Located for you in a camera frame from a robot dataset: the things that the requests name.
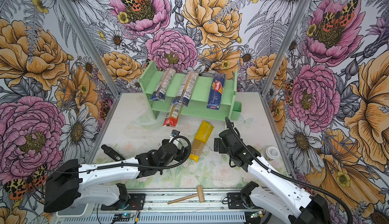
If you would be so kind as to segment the red-ended clear spaghetti bag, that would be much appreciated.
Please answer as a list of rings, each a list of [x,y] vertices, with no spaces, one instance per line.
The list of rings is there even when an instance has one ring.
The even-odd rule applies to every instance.
[[[164,127],[176,127],[182,111],[181,104],[172,104],[164,120]]]

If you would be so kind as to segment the yellow spaghetti bag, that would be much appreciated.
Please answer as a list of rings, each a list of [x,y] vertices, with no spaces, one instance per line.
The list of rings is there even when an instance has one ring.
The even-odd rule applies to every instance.
[[[194,137],[191,144],[191,153],[189,159],[198,162],[200,155],[213,132],[214,126],[207,122],[202,121],[200,127]]]

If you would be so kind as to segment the clear spaghetti bag white label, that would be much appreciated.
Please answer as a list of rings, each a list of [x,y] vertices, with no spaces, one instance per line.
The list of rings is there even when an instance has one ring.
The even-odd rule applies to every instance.
[[[191,71],[186,74],[172,103],[187,107],[191,99],[193,89],[199,77],[199,72]]]

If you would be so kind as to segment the clear spaghetti bag dark end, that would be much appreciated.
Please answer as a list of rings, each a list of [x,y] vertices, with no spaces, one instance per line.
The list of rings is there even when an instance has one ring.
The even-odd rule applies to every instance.
[[[152,96],[151,101],[164,101],[166,99],[166,91],[176,74],[177,70],[175,67],[169,67],[164,72],[163,75],[158,83],[158,86],[155,88]]]

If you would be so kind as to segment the blue Barilla spaghetti bag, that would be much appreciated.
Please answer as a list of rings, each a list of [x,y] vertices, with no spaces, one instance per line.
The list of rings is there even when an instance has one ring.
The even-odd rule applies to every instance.
[[[211,87],[210,87],[208,103],[207,103],[208,109],[213,109],[213,110],[220,109],[225,81],[226,81],[226,74],[223,73],[214,74]]]

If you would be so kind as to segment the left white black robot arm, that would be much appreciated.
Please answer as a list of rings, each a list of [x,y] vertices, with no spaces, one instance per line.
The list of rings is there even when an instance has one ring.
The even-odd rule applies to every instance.
[[[83,204],[100,204],[124,209],[130,202],[125,184],[107,186],[121,179],[138,179],[183,164],[190,156],[191,143],[181,135],[165,139],[157,150],[104,164],[79,164],[69,160],[46,181],[44,211],[54,213]]]

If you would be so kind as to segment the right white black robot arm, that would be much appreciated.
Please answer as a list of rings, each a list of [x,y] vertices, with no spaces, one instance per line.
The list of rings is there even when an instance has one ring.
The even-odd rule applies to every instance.
[[[321,196],[312,196],[304,188],[278,176],[267,160],[252,146],[243,146],[232,129],[226,129],[214,140],[214,151],[229,156],[233,167],[239,167],[259,179],[269,189],[251,181],[240,191],[246,207],[260,207],[287,224],[329,224],[330,211]]]

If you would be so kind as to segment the green wooden two-tier shelf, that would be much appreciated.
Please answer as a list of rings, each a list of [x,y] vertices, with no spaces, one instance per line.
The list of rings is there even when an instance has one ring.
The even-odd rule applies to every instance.
[[[158,71],[156,63],[151,61],[148,67],[139,78],[143,94],[147,98],[147,104],[151,110],[152,117],[156,120],[160,112],[167,114],[173,98],[176,96],[185,74],[176,73],[166,91],[165,101],[152,101],[151,96],[157,87],[162,71]],[[197,79],[188,107],[181,111],[182,116],[192,116],[208,120],[224,121],[225,117],[230,120],[238,120],[242,111],[242,103],[237,99],[237,76],[233,80],[226,80],[221,98],[219,110],[206,108],[210,93],[212,78],[200,76]]]

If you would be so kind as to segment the clear tape roll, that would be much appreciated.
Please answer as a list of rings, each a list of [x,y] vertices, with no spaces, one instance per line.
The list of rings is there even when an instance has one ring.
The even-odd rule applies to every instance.
[[[265,158],[268,161],[277,160],[281,157],[281,153],[276,147],[267,147],[265,150]]]

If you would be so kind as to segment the small wooden mallet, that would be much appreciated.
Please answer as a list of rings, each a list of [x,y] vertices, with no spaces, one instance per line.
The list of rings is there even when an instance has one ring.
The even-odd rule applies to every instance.
[[[185,197],[182,197],[182,198],[179,198],[179,199],[168,201],[167,204],[178,203],[178,202],[182,202],[182,201],[185,201],[185,200],[188,200],[188,199],[192,199],[192,198],[195,198],[195,197],[198,197],[200,203],[204,203],[205,202],[204,190],[203,190],[203,187],[201,185],[197,186],[197,193],[196,194],[192,194],[192,195],[188,195],[188,196],[185,196]]]

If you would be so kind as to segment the black handheld remote device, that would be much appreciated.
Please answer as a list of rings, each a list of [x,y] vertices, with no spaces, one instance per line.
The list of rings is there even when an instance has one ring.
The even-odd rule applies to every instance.
[[[113,148],[107,146],[107,145],[102,145],[101,149],[103,150],[104,154],[110,157],[112,160],[119,162],[119,161],[124,161],[125,158],[116,152]]]

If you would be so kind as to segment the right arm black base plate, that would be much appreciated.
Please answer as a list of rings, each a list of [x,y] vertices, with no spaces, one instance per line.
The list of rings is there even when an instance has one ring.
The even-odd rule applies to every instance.
[[[227,205],[229,209],[260,209],[254,204],[246,204],[240,193],[227,193]]]

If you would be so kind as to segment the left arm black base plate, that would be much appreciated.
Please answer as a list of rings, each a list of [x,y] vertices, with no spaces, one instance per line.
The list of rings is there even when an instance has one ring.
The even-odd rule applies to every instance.
[[[127,200],[124,201],[120,200],[118,203],[115,203],[111,206],[102,205],[100,209],[103,211],[143,210],[145,204],[145,197],[146,194],[141,194],[141,193],[128,194]]]

